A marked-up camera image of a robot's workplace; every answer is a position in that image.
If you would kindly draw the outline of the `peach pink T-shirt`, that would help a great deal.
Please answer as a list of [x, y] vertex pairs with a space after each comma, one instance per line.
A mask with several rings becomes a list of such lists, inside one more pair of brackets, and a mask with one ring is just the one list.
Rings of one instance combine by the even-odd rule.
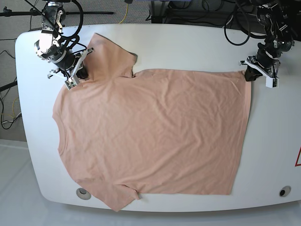
[[70, 177], [119, 211], [140, 194], [230, 195], [250, 107], [244, 72], [147, 69], [94, 34], [88, 79], [62, 87], [53, 119]]

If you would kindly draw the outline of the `black tripod stand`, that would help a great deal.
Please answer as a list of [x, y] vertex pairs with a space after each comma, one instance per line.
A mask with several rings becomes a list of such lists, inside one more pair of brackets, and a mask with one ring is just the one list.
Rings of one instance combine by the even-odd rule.
[[[65, 11], [63, 14], [64, 14], [63, 18], [65, 18], [68, 15], [79, 15], [80, 12], [66, 12]], [[83, 12], [83, 14], [84, 15], [113, 15], [114, 12], [112, 12], [112, 11], [105, 11], [105, 12], [87, 11], [87, 12]], [[11, 16], [30, 16], [30, 17], [33, 17], [33, 16], [39, 16], [39, 13], [34, 8], [31, 8], [28, 12], [19, 12], [19, 11], [13, 12], [12, 10], [7, 9], [7, 7], [5, 7], [3, 9], [3, 12], [0, 13], [0, 16], [1, 17], [11, 17]]]

